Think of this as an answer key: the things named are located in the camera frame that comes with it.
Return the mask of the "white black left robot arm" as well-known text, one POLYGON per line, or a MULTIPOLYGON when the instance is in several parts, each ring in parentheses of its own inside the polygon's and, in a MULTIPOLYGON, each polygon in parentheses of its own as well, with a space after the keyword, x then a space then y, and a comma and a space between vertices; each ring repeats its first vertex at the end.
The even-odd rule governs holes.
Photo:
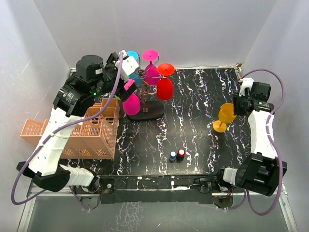
POLYGON ((17 165, 19 176, 27 176, 44 190, 58 192, 66 186, 82 186, 90 193, 100 181, 92 171, 59 164, 62 151, 78 123, 85 122, 87 109, 95 98, 109 93, 127 100, 135 90, 125 89, 130 75, 140 68, 125 51, 111 53, 106 62, 97 55, 85 55, 76 63, 76 71, 58 91, 49 122, 32 155, 17 165))

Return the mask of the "orange plastic wine glass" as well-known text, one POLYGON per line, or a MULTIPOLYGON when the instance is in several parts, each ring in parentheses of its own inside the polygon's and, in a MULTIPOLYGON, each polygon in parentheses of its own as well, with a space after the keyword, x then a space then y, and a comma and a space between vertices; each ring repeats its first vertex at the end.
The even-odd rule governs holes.
POLYGON ((213 129, 216 132, 223 133, 227 130, 227 124, 236 118, 236 115, 234 115, 234 105, 232 103, 223 104, 218 117, 219 119, 213 123, 213 129))

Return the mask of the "red plastic wine glass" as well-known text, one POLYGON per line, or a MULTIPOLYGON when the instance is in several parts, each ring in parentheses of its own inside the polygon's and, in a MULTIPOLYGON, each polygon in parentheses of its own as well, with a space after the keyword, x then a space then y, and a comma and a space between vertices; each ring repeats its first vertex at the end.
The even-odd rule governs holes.
POLYGON ((157 70, 163 76, 157 84, 157 97, 161 100, 169 100, 173 97, 173 83, 169 76, 175 72, 175 68, 170 63, 162 63, 157 70))

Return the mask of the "magenta plastic wine glass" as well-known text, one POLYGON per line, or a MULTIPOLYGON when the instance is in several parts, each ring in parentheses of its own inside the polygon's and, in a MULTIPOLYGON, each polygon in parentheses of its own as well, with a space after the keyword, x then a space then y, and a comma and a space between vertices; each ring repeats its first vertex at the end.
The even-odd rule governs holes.
POLYGON ((159 60, 159 53, 156 50, 149 49, 143 52, 142 58, 149 62, 145 68, 144 81, 147 82, 150 86, 157 86, 158 82, 160 81, 160 74, 156 65, 153 64, 153 61, 159 60))

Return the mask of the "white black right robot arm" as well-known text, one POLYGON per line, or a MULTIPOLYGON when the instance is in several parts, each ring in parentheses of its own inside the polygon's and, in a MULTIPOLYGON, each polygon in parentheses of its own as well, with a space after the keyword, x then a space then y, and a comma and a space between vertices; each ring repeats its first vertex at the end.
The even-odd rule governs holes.
POLYGON ((223 133, 236 116, 246 116, 250 125, 251 151, 238 168, 222 168, 216 175, 215 186, 222 192, 238 187, 271 196, 282 181, 279 174, 287 171, 287 163, 279 162, 271 144, 274 118, 271 114, 274 105, 268 103, 271 87, 251 78, 240 80, 240 84, 240 91, 233 94, 233 103, 221 106, 213 129, 223 133))

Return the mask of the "blue plastic wine glass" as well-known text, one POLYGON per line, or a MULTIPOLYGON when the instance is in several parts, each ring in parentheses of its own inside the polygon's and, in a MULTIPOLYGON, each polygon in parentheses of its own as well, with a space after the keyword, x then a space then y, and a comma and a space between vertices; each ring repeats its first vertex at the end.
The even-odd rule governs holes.
MULTIPOLYGON (((127 55, 128 56, 132 56, 137 61, 140 61, 140 56, 135 51, 127 51, 127 55)), ((142 80, 141 80, 141 78, 139 76, 139 72, 138 71, 136 71, 135 73, 131 74, 129 76, 129 78, 134 80, 138 86, 141 85, 141 83, 142 83, 142 80)))

